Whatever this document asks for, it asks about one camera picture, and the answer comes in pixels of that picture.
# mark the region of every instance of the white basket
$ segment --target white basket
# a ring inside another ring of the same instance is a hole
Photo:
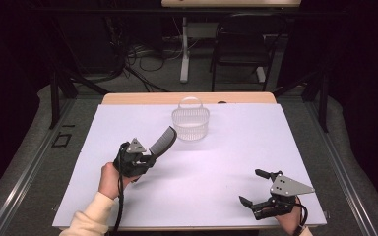
[[[195,104],[186,104],[188,100],[196,100]],[[177,109],[171,114],[174,129],[177,132],[177,138],[185,141],[195,141],[204,138],[208,133],[208,122],[210,111],[204,108],[202,101],[194,96],[185,97],[179,102]]]

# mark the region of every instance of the wooden desk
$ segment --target wooden desk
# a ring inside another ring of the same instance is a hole
[[[301,0],[162,0],[163,7],[170,8],[296,8],[299,7]],[[182,38],[183,56],[182,68],[180,71],[180,82],[187,83],[189,80],[189,51],[188,51],[188,22],[183,18]],[[214,24],[211,23],[201,29],[201,37],[215,37]],[[264,82],[265,73],[263,68],[258,68],[257,76]]]
[[[274,218],[256,220],[238,198],[260,203],[270,197],[273,183],[256,176],[256,168],[281,170],[312,186],[282,108],[269,92],[108,94],[94,116],[53,226],[68,227],[74,212],[88,205],[100,167],[114,159],[122,143],[138,138],[146,148],[152,145],[172,125],[171,113],[186,96],[202,99],[210,110],[208,135],[195,142],[177,139],[154,168],[127,187],[120,230],[279,227]],[[316,194],[301,200],[309,226],[326,224]],[[114,225],[117,211],[115,206],[108,225]]]

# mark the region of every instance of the hand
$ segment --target hand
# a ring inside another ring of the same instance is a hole
[[[98,190],[100,193],[114,200],[119,195],[119,172],[115,169],[112,162],[108,162],[104,166],[102,166],[101,172],[102,173],[100,175]],[[138,178],[140,178],[140,176],[135,176],[131,178],[124,176],[122,178],[124,189],[131,181],[136,180]]]
[[[296,198],[296,203],[300,203],[299,198]],[[275,219],[287,234],[293,235],[295,229],[300,224],[301,211],[301,207],[294,206],[291,213],[275,216]]]

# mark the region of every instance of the black chair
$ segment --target black chair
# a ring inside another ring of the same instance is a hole
[[[217,26],[210,67],[212,91],[215,91],[217,65],[252,67],[253,73],[258,67],[267,68],[263,84],[266,90],[276,44],[286,25],[285,18],[276,14],[238,13],[224,17]]]

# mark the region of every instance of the cream sweater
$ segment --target cream sweater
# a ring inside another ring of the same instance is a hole
[[[60,236],[78,235],[78,236],[100,236],[107,232],[108,226],[106,221],[109,218],[110,211],[115,201],[109,197],[97,192],[94,199],[85,209],[77,211],[73,216],[70,228],[62,231]],[[300,236],[312,236],[308,227],[306,227]]]

